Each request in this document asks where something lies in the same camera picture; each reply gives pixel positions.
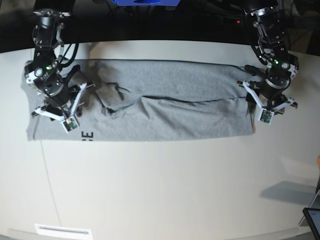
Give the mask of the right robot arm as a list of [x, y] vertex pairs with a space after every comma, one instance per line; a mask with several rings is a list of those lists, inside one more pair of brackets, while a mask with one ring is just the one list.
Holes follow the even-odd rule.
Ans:
[[37, 95], [44, 98], [44, 104], [34, 109], [32, 117], [43, 116], [61, 123], [66, 133], [80, 126], [78, 117], [82, 114], [82, 99], [93, 82], [70, 85], [72, 77], [81, 71], [75, 65], [63, 77], [61, 72], [75, 60], [79, 45], [76, 44], [69, 60], [65, 59], [67, 49], [62, 39], [65, 28], [63, 20], [72, 14], [73, 0], [37, 0], [33, 13], [39, 22], [33, 28], [35, 44], [33, 60], [24, 68], [25, 82]]

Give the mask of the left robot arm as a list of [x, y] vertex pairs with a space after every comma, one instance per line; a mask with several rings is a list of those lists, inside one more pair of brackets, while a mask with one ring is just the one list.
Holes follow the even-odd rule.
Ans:
[[238, 85], [246, 90], [246, 100], [258, 108], [257, 120], [270, 125], [274, 116], [284, 114], [287, 106], [298, 107], [284, 92], [297, 76], [299, 60], [286, 47], [283, 13], [276, 0], [245, 0], [241, 8], [243, 27], [252, 27], [258, 34], [257, 42], [250, 46], [266, 70], [246, 65], [245, 70], [261, 80], [238, 81]]

